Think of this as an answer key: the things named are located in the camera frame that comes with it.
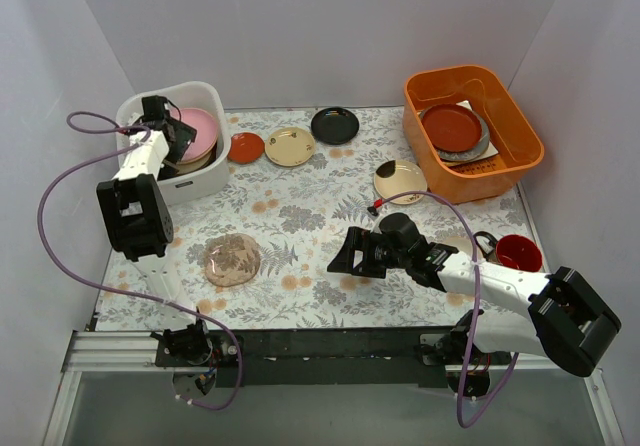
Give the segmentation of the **large yellow round plate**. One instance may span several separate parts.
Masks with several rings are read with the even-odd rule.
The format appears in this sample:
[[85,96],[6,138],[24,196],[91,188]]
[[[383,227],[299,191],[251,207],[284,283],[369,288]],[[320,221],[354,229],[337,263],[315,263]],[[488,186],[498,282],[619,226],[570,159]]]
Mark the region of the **large yellow round plate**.
[[199,169],[206,167],[212,160],[216,157],[216,149],[217,144],[214,143],[208,151],[200,155],[199,157],[189,160],[189,161],[181,161],[175,165],[176,176],[182,176],[186,174],[190,174]]

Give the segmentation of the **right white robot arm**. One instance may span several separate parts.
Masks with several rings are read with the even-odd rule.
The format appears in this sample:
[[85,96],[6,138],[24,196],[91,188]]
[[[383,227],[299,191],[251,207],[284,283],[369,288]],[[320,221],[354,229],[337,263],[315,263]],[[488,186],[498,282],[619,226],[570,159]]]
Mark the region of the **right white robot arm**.
[[578,377],[591,375],[620,332],[612,309],[577,271],[519,271],[477,262],[455,247],[428,241],[404,213],[374,230],[352,226],[330,273],[383,279],[401,269],[418,285],[444,293],[478,294],[503,313],[466,313],[434,349],[464,363],[494,352],[546,357]]

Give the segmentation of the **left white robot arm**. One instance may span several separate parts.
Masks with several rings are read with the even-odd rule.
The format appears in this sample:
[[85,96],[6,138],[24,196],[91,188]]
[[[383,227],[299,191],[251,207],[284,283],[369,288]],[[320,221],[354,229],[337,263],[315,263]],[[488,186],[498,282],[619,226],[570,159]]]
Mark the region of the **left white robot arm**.
[[97,186],[97,198],[112,248],[131,261],[150,294],[159,299],[168,328],[152,335],[165,353],[191,366],[212,361],[213,343],[204,322],[185,311],[193,308],[177,274],[168,247],[174,227],[158,185],[164,173],[174,176],[197,131],[180,116],[166,97],[141,100],[143,114],[129,131],[128,152],[118,173]]

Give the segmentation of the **black round plate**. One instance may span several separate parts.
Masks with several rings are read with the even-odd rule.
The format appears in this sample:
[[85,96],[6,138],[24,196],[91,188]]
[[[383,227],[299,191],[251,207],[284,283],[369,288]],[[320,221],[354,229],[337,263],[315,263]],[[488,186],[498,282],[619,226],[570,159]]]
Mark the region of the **black round plate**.
[[328,145],[342,145],[359,132],[356,115],[342,107],[329,107],[318,111],[311,120],[311,133],[317,141]]

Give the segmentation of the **cream plate black patch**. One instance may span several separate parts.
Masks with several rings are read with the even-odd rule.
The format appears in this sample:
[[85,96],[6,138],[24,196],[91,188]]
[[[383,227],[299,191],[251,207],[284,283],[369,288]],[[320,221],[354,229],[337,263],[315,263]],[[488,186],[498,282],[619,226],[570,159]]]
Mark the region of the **cream plate black patch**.
[[390,160],[380,165],[374,173],[374,187],[382,198],[410,192],[393,200],[395,204],[411,204],[422,196],[417,191],[428,188],[425,176],[416,164],[405,160]]

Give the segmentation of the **pink round plate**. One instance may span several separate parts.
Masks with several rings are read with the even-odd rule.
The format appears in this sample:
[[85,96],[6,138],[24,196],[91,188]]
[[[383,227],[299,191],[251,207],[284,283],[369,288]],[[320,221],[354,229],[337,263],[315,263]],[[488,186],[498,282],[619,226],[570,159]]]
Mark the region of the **pink round plate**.
[[212,114],[199,108],[184,108],[177,118],[196,130],[195,140],[182,157],[182,163],[194,162],[213,149],[219,134],[219,123]]

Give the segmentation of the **cream plate with flowers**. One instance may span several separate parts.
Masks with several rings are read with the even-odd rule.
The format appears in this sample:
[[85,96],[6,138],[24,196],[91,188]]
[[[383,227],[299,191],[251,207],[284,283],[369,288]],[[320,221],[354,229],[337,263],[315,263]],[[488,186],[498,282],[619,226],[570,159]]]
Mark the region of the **cream plate with flowers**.
[[316,143],[308,130],[286,127],[274,131],[265,141],[265,154],[270,161],[283,167],[306,163],[316,151]]

